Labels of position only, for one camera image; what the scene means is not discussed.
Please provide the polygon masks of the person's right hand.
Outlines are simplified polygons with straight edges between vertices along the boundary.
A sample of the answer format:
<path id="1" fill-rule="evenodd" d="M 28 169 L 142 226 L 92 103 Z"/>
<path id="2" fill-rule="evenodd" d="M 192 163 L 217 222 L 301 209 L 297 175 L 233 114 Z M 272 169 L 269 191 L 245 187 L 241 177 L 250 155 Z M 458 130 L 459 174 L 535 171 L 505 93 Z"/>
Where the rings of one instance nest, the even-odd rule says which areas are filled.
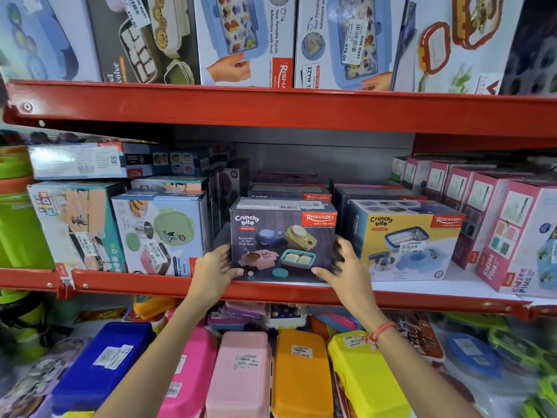
<path id="1" fill-rule="evenodd" d="M 388 320 L 375 302 L 368 268 L 357 258 L 352 244 L 338 235 L 335 251 L 330 271 L 336 274 L 337 283 L 332 288 L 349 313 L 373 334 Z"/>

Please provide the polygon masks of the person's left hand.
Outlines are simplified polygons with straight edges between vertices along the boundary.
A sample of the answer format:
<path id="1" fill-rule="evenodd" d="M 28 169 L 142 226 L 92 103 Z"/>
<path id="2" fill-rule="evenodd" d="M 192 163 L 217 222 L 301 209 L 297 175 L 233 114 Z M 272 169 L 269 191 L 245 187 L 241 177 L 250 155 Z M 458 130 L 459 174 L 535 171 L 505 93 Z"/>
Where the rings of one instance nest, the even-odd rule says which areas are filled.
<path id="1" fill-rule="evenodd" d="M 220 245 L 198 258 L 186 298 L 208 310 L 219 301 L 232 282 L 224 276 L 230 268 L 233 268 L 230 244 Z"/>

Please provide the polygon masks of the dark grey lunch box carton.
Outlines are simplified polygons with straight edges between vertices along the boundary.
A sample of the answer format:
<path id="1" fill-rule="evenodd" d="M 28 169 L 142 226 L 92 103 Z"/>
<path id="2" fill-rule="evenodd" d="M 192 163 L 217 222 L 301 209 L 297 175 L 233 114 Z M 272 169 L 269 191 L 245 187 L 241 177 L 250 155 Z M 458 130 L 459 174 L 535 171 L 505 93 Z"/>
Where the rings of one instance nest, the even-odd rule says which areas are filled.
<path id="1" fill-rule="evenodd" d="M 326 286 L 312 269 L 331 270 L 338 212 L 330 202 L 239 198 L 230 208 L 232 266 L 239 280 Z"/>

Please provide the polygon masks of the person's right forearm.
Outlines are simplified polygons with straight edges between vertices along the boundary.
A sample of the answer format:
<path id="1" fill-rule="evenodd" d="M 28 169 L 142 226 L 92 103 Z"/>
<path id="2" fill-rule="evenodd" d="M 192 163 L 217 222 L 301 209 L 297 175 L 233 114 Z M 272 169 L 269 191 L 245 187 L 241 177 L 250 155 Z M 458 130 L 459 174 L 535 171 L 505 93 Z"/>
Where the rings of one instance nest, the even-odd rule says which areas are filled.
<path id="1" fill-rule="evenodd" d="M 371 334 L 417 418 L 483 418 L 392 322 Z"/>

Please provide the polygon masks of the red-edged metal shelf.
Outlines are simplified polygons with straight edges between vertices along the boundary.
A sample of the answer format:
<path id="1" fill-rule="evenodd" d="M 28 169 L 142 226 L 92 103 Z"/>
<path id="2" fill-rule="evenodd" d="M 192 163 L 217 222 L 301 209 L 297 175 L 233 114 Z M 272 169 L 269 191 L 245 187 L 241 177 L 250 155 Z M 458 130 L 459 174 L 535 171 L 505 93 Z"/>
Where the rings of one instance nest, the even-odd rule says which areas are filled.
<path id="1" fill-rule="evenodd" d="M 76 293 L 159 295 L 185 297 L 191 279 L 172 276 L 76 270 L 72 286 L 65 286 L 57 270 L 2 269 L 0 288 L 52 291 L 67 299 Z M 383 309 L 459 311 L 512 315 L 526 321 L 557 317 L 557 299 L 529 298 L 496 292 L 487 283 L 456 265 L 441 281 L 375 282 L 375 300 Z M 331 287 L 287 283 L 233 281 L 225 300 L 295 304 L 340 305 Z"/>

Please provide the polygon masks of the white dotted lunch box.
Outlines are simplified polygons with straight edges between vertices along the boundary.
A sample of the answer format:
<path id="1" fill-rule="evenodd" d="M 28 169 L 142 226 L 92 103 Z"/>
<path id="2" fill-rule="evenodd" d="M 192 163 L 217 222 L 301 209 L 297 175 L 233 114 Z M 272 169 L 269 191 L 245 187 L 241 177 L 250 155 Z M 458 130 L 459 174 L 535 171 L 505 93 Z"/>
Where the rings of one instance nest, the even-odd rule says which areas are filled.
<path id="1" fill-rule="evenodd" d="M 263 326 L 267 329 L 303 329 L 306 325 L 308 311 L 306 307 L 290 304 L 269 303 Z"/>

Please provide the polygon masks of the yellow lunch box carton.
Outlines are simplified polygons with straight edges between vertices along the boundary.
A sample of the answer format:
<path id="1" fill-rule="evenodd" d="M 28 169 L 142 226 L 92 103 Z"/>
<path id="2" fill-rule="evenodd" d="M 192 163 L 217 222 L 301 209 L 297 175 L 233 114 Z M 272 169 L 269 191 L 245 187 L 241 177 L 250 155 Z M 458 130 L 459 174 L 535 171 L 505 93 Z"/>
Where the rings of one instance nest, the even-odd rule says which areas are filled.
<path id="1" fill-rule="evenodd" d="M 436 201 L 352 200 L 342 235 L 372 282 L 442 281 L 463 222 Z"/>

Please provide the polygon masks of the stack of dark cartons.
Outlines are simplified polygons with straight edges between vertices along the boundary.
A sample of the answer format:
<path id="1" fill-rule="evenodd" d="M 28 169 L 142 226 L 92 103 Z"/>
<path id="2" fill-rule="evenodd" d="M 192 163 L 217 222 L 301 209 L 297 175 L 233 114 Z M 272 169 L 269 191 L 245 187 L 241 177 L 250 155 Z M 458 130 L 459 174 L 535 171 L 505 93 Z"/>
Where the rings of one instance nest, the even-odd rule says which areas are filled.
<path id="1" fill-rule="evenodd" d="M 330 190 L 315 172 L 296 174 L 260 170 L 248 187 L 247 197 L 332 201 Z"/>

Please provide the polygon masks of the light pink plastic lunch box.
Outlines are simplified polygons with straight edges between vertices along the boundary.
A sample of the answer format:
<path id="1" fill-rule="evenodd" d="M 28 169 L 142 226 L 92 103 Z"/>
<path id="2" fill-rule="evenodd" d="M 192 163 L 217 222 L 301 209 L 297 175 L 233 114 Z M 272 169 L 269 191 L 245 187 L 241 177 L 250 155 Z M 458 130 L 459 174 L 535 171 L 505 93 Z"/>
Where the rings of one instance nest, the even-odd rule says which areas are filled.
<path id="1" fill-rule="evenodd" d="M 270 418 L 271 359 L 267 333 L 226 332 L 205 401 L 205 418 Z"/>

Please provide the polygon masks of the magenta plastic lunch box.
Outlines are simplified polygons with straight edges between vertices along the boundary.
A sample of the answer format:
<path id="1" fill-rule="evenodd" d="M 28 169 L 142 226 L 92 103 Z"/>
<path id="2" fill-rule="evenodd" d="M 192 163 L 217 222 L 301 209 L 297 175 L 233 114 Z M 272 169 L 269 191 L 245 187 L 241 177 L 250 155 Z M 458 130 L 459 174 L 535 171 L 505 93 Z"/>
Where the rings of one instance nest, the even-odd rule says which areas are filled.
<path id="1" fill-rule="evenodd" d="M 196 327 L 182 352 L 157 418 L 201 417 L 216 358 L 216 339 L 203 327 Z"/>

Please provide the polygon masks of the red printed pencil box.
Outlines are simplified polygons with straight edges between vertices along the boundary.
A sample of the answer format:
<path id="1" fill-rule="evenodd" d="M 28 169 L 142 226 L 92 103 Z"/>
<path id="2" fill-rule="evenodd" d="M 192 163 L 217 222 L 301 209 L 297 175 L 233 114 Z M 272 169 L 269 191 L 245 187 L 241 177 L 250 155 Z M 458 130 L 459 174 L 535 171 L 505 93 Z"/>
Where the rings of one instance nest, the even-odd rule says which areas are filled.
<path id="1" fill-rule="evenodd" d="M 441 342 L 424 312 L 389 310 L 387 316 L 396 324 L 400 334 L 422 357 L 434 367 L 442 367 L 446 357 Z"/>

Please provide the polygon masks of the row of small dark cartons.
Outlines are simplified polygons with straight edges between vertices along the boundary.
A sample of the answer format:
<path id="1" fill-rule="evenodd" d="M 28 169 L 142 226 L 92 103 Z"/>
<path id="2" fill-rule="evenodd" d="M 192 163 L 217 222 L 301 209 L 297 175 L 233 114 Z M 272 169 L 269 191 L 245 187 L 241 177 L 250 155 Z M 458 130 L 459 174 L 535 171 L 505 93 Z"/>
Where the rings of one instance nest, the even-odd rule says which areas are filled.
<path id="1" fill-rule="evenodd" d="M 152 165 L 156 175 L 206 176 L 229 166 L 237 158 L 234 143 L 194 145 L 185 149 L 155 151 Z"/>

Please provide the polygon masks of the blue-lid clear container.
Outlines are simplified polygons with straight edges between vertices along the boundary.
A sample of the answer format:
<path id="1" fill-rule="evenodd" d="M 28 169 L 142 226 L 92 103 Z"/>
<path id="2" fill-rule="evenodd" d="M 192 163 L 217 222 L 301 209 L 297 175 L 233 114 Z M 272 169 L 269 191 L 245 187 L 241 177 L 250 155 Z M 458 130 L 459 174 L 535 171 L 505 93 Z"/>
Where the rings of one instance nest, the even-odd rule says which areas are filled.
<path id="1" fill-rule="evenodd" d="M 447 360 L 464 374 L 477 379 L 503 379 L 503 364 L 498 353 L 477 337 L 449 332 L 443 349 Z"/>

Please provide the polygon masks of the green plastic bottle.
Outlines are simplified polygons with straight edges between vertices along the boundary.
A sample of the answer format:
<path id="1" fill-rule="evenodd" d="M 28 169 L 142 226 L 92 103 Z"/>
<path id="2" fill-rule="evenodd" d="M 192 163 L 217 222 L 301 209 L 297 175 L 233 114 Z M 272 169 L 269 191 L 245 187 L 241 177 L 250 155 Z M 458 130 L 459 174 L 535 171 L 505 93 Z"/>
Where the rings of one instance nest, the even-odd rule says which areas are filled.
<path id="1" fill-rule="evenodd" d="M 27 190 L 35 182 L 28 148 L 0 146 L 0 268 L 55 268 Z"/>

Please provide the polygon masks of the white puzzle lunch box carton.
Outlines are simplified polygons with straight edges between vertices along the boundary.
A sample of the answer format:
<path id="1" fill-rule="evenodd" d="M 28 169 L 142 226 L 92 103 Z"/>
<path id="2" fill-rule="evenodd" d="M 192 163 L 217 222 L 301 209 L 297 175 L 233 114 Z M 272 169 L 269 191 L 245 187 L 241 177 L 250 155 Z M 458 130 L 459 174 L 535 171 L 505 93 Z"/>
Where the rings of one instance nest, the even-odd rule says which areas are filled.
<path id="1" fill-rule="evenodd" d="M 408 0 L 297 0 L 296 89 L 390 91 Z"/>
<path id="2" fill-rule="evenodd" d="M 194 0 L 200 83 L 293 88 L 297 0 Z"/>

